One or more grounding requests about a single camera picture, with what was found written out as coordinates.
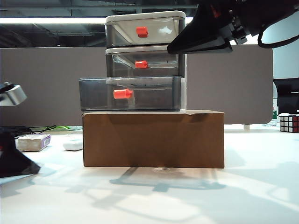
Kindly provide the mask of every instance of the drawer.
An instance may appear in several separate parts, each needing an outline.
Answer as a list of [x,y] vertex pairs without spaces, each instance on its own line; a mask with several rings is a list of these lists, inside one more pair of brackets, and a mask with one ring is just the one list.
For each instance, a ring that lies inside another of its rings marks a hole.
[[108,77],[182,76],[185,55],[171,55],[167,45],[106,50]]
[[181,11],[108,16],[107,48],[168,44],[185,27],[185,17]]
[[82,111],[180,110],[180,77],[83,78]]

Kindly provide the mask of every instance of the drawer handle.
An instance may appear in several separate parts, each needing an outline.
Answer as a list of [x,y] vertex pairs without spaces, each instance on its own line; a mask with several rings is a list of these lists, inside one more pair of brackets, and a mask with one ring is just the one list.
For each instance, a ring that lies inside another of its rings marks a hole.
[[147,27],[136,27],[136,33],[140,38],[146,38],[149,36]]
[[124,89],[124,90],[114,90],[113,97],[114,99],[129,99],[133,96],[133,90]]
[[147,61],[135,61],[135,68],[147,69],[149,67]]

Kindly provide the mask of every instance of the ceiling light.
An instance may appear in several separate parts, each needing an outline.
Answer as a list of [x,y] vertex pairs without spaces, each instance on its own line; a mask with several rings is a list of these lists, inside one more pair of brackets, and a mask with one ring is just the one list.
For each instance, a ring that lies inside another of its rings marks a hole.
[[26,17],[0,18],[1,24],[105,24],[104,17]]

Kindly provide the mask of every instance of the small white box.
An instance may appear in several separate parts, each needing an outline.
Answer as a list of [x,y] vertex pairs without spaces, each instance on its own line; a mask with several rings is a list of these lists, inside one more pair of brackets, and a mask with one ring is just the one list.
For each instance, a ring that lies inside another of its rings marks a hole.
[[185,17],[181,11],[108,16],[107,47],[170,43],[184,29]]
[[50,139],[49,134],[29,134],[18,138],[16,148],[28,152],[41,151],[50,143]]

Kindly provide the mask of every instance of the white mouse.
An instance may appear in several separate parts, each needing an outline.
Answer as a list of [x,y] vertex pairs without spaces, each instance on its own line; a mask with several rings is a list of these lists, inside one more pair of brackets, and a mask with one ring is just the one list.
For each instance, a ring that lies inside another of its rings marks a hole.
[[83,149],[83,139],[69,139],[64,143],[65,150],[78,151]]

